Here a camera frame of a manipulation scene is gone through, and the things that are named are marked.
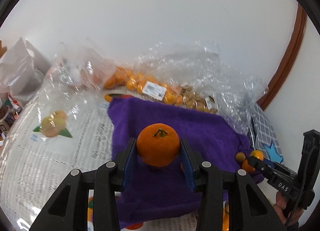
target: brown trim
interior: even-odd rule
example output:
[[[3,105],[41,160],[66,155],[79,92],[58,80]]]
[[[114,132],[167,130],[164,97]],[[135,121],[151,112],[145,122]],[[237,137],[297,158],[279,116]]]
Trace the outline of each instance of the brown trim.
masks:
[[[280,65],[273,75],[268,87],[268,93],[258,100],[258,105],[265,110],[273,98],[277,95],[282,84],[286,80],[289,72],[297,58],[301,42],[304,35],[304,30],[307,22],[307,14],[303,8],[298,4],[296,22],[294,24],[293,32],[287,50],[280,62]]]

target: barcode sticker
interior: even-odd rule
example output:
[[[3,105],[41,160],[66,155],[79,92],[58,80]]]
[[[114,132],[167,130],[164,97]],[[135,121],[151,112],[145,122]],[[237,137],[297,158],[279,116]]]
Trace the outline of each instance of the barcode sticker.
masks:
[[[142,93],[154,99],[162,101],[166,91],[167,91],[167,88],[162,87],[158,84],[155,84],[151,81],[147,81],[143,87]]]
[[[211,102],[211,100],[210,100],[209,97],[206,97],[206,98],[205,98],[205,102],[207,103],[208,109],[209,109],[209,110],[212,109],[212,102]]]

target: finger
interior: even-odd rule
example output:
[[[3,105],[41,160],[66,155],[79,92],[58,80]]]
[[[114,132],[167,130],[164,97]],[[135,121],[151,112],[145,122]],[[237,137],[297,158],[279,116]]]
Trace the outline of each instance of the finger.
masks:
[[[284,215],[283,215],[282,208],[280,208],[280,207],[277,206],[277,205],[274,205],[273,208],[274,208],[274,210],[276,211],[276,213],[277,213],[278,217],[280,218],[281,222],[282,222],[283,224],[285,224],[285,222],[287,221],[287,219],[286,219],[286,218],[284,217]]]
[[[293,224],[297,223],[300,217],[292,218],[289,222],[289,226],[292,226]]]
[[[276,205],[281,209],[285,209],[287,207],[287,202],[280,191],[276,194]]]
[[[300,218],[302,216],[302,214],[304,213],[304,209],[302,208],[297,208],[296,211],[294,212],[293,216],[292,216],[292,219],[295,219],[295,218]]]

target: white bag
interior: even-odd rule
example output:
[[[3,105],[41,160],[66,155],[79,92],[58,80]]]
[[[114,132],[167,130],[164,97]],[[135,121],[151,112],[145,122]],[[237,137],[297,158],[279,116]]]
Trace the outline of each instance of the white bag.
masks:
[[[44,75],[35,60],[46,59],[28,42],[20,38],[0,59],[0,93],[10,93],[21,107],[41,87]]]

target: small orange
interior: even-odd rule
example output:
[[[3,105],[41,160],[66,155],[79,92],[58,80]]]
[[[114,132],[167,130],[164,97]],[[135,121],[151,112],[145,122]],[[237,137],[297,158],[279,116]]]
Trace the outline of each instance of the small orange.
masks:
[[[160,84],[162,87],[165,87],[165,88],[168,88],[169,87],[169,85],[167,84],[167,83],[161,83]]]
[[[175,102],[175,104],[176,105],[181,105],[183,103],[183,97],[181,96],[181,95],[178,95],[177,97],[176,97],[176,102]]]
[[[127,78],[130,78],[132,76],[132,71],[130,69],[127,69],[127,68],[123,68],[123,67],[120,67],[120,66],[117,66],[117,68],[122,71]]]
[[[139,228],[142,227],[142,226],[143,226],[143,222],[142,222],[142,223],[138,223],[138,224],[130,225],[130,226],[126,227],[126,229],[136,230],[136,229],[139,229]]]
[[[92,221],[93,209],[88,208],[88,221]]]
[[[57,117],[57,118],[62,118],[66,120],[68,116],[63,110],[56,110],[55,112],[50,113],[50,117],[51,118]]]
[[[236,161],[238,162],[238,163],[243,163],[244,162],[244,160],[245,160],[245,154],[244,153],[242,153],[242,152],[238,152],[237,154],[236,154],[236,156],[235,156],[235,159],[236,159]]]
[[[117,85],[119,85],[119,86],[124,86],[125,85],[125,81],[127,79],[127,76],[125,75],[125,73],[123,73],[121,70],[116,68],[116,72],[115,72],[114,76],[116,78],[116,84]]]
[[[263,153],[259,150],[252,151],[250,156],[254,156],[254,157],[258,158],[259,160],[263,161]]]
[[[137,86],[136,86],[136,91],[137,91],[139,94],[143,94],[143,93],[142,93],[142,90],[143,90],[146,82],[147,82],[147,81],[142,80],[142,81],[140,81],[140,82],[137,84]]]
[[[159,81],[152,75],[147,75],[145,76],[145,80],[146,81],[150,81],[150,82],[153,82],[155,84],[159,84]]]
[[[226,213],[222,221],[222,231],[229,231],[229,214]]]
[[[133,79],[130,79],[127,81],[125,86],[127,87],[128,90],[134,90],[136,86],[136,81]]]
[[[241,169],[244,169],[249,174],[253,173],[256,170],[255,168],[249,165],[248,159],[244,160],[244,162],[241,165]]]
[[[164,167],[179,154],[180,140],[176,131],[165,124],[153,124],[144,128],[137,138],[137,152],[149,165]]]
[[[164,94],[163,102],[169,105],[173,105],[176,102],[176,94],[172,90],[167,89]]]
[[[141,80],[144,78],[144,74],[138,72],[137,74],[132,75],[131,78],[134,78],[135,80]]]
[[[113,74],[104,84],[106,89],[112,89],[116,86],[116,76]]]
[[[112,97],[110,97],[108,94],[104,96],[104,100],[107,102],[111,102]]]

